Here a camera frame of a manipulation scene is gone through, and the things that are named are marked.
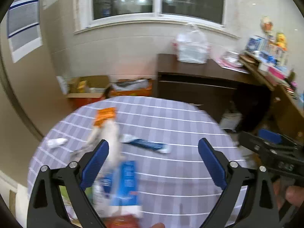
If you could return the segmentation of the person's right hand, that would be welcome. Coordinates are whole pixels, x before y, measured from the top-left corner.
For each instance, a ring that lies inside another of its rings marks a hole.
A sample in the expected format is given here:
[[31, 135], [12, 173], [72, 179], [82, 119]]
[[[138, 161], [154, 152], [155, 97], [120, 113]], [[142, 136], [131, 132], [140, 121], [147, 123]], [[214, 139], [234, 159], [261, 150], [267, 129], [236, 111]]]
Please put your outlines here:
[[304, 199], [304, 188], [299, 186], [288, 186], [283, 192], [284, 197], [281, 193], [283, 188], [281, 186], [280, 180], [273, 183], [274, 193], [276, 195], [277, 207], [280, 210], [285, 203], [288, 201], [291, 205], [296, 207], [301, 207]]

